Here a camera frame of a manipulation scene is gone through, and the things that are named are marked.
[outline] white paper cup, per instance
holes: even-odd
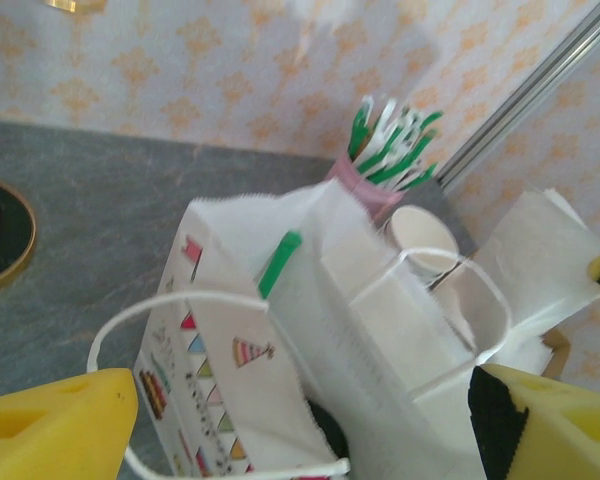
[[[385,239],[400,250],[439,248],[458,253],[458,243],[451,231],[433,213],[409,205],[397,209],[383,228]],[[453,269],[456,260],[428,254],[407,257],[411,270],[429,286]]]

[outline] orange pattern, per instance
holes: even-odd
[[[321,91],[302,97],[298,103],[302,107],[302,121],[295,133],[295,139],[303,142],[307,138],[306,130],[309,124],[329,109],[329,97]]]
[[[528,0],[520,5],[517,9],[516,21],[513,28],[493,51],[493,57],[497,58],[502,55],[509,44],[535,22],[541,22],[545,13],[545,0]]]
[[[310,136],[346,132],[360,96],[375,93],[445,111],[445,143],[427,153],[444,162],[597,0],[130,0],[93,15],[43,3],[24,15],[0,2],[1,118],[17,105],[12,118],[27,122],[333,158],[346,135]],[[221,84],[236,73],[251,88],[240,100]],[[51,93],[74,78],[98,101],[75,111]],[[318,91],[329,110],[307,120],[300,99]],[[187,127],[161,111],[180,98],[199,114]],[[279,135],[259,137],[249,123],[267,114]]]
[[[74,125],[80,123],[80,116],[89,110],[91,104],[100,101],[93,88],[77,77],[58,83],[51,89],[51,93],[60,97],[62,105],[69,110],[69,119]]]
[[[258,142],[256,145],[266,142],[271,135],[278,133],[280,130],[278,120],[271,113],[265,113],[260,117],[254,118],[247,125],[251,129],[251,134]]]
[[[211,49],[222,45],[222,39],[218,31],[211,26],[207,17],[201,17],[195,22],[187,22],[176,30],[176,34],[184,38],[189,53],[184,88],[191,88],[196,83],[195,74],[198,62],[204,59]]]
[[[342,148],[343,145],[346,145],[347,134],[342,128],[337,127],[321,134],[318,141],[324,150],[334,151],[336,148]]]
[[[358,18],[352,23],[344,24],[338,27],[334,36],[338,48],[336,55],[324,75],[327,82],[333,82],[338,79],[338,71],[344,58],[351,55],[360,45],[367,43],[367,31],[365,30],[362,19]]]
[[[138,0],[138,14],[136,15],[136,33],[138,37],[144,37],[150,29],[151,4],[149,0]]]
[[[127,113],[138,112],[138,91],[147,84],[152,75],[158,75],[160,69],[141,47],[135,47],[129,53],[121,53],[111,60],[111,65],[120,69],[128,87]]]
[[[216,82],[216,86],[220,87],[224,96],[224,112],[218,121],[218,127],[226,128],[229,126],[234,107],[240,103],[242,97],[253,93],[253,87],[242,72],[224,76]]]
[[[600,380],[600,354],[597,352],[584,352],[584,360],[576,375],[582,375],[595,380]]]
[[[24,28],[17,27],[9,17],[0,15],[0,60],[5,69],[5,84],[8,96],[18,96],[21,86],[17,66],[28,49],[36,47],[36,42]]]
[[[600,236],[600,46],[493,148],[450,199],[482,243],[523,189],[550,187]],[[600,391],[600,300],[560,328],[572,343],[562,379]]]
[[[283,50],[273,57],[273,59],[278,64],[281,78],[278,82],[278,86],[271,95],[272,107],[280,100],[287,84],[302,71],[309,69],[309,60],[306,56],[300,55],[300,50],[298,48]]]
[[[167,116],[171,127],[171,138],[181,138],[183,131],[188,128],[194,120],[200,118],[198,107],[191,103],[187,97],[180,97],[174,102],[169,102],[160,109]]]

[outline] bunting flag print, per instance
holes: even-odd
[[[220,433],[229,433],[233,432],[233,424],[231,423],[231,419],[228,414],[224,414],[220,419],[220,423],[218,423],[218,432]]]
[[[222,397],[220,396],[220,389],[218,388],[217,385],[215,385],[211,389],[211,393],[209,393],[209,396],[207,397],[207,403],[209,405],[220,405],[220,404],[222,404]]]
[[[173,465],[176,467],[176,472],[178,472],[178,475],[185,475],[184,468],[182,468],[182,462],[177,454],[173,455]]]
[[[236,441],[233,442],[229,455],[231,455],[231,460],[244,460],[247,458],[247,454],[244,452],[239,439],[236,438]]]
[[[195,330],[196,319],[193,317],[193,313],[189,312],[180,323],[180,328],[183,330]]]
[[[198,377],[200,378],[209,378],[213,377],[213,372],[211,371],[211,365],[209,365],[209,360],[206,359],[202,366],[198,369]]]
[[[274,348],[271,344],[266,347],[261,347],[255,343],[242,340],[240,338],[233,339],[233,359],[238,368],[243,367],[256,358],[267,355],[267,358],[273,358]]]
[[[204,342],[202,341],[202,335],[198,334],[189,344],[189,353],[206,353],[204,348]]]
[[[204,401],[215,387],[216,379],[213,377],[198,377],[198,385],[200,386],[200,400]]]
[[[198,271],[198,265],[200,265],[200,258],[202,258],[202,246],[196,243],[189,235],[187,235],[186,241],[187,244],[182,247],[182,253],[193,264],[193,272],[191,273],[190,280],[190,282],[193,283],[193,280],[196,278],[196,272]]]
[[[209,469],[209,464],[207,463],[207,459],[202,452],[202,447],[198,448],[198,452],[196,453],[196,463],[198,464],[198,468],[200,469],[200,475],[203,477],[210,477],[211,470]]]

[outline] cardboard box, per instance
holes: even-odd
[[[549,360],[547,368],[542,372],[546,378],[558,379],[564,370],[571,352],[571,343],[558,328],[552,328],[543,335],[543,343],[553,350],[553,356]]]

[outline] white tissue paper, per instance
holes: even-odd
[[[548,190],[524,192],[474,261],[509,301],[512,333],[522,341],[600,297],[600,285],[587,276],[589,262],[599,255],[600,238],[559,193]]]

